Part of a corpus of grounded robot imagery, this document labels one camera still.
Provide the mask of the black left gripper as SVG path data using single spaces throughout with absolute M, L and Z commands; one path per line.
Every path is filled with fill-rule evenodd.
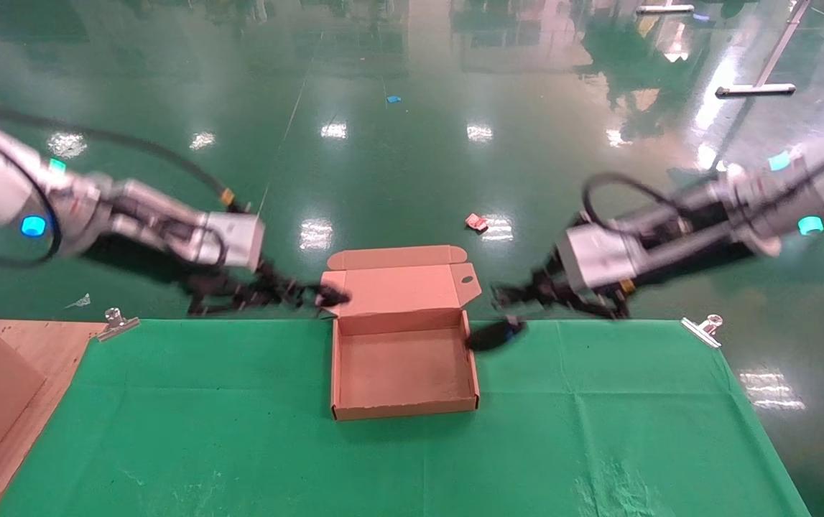
M 87 259 L 159 284 L 177 284 L 192 295 L 188 317 L 281 304 L 299 308 L 306 304 L 305 299 L 318 294 L 315 285 L 301 284 L 271 264 L 260 264 L 257 279 L 247 282 L 235 278 L 225 267 L 189 263 L 115 233 L 97 239 L 87 249 Z

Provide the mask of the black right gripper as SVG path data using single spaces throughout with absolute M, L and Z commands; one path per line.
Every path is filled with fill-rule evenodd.
M 627 320 L 629 298 L 642 287 L 702 274 L 756 255 L 751 246 L 730 238 L 684 238 L 646 250 L 638 240 L 618 233 L 566 233 L 563 265 L 533 269 L 527 284 L 492 284 L 491 302 L 506 315 L 527 305 L 547 311 L 565 304 L 605 320 Z M 556 289 L 563 272 L 560 300 Z

